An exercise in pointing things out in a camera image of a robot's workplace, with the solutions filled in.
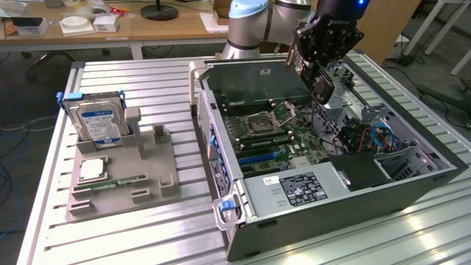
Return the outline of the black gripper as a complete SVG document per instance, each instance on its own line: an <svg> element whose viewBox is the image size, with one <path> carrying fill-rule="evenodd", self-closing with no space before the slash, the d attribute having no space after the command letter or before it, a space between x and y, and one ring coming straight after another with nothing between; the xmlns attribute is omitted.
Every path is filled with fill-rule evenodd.
<svg viewBox="0 0 471 265"><path fill-rule="evenodd" d="M294 30L298 54L308 63L340 59L362 40L358 29L370 1L318 1L314 17Z"/></svg>

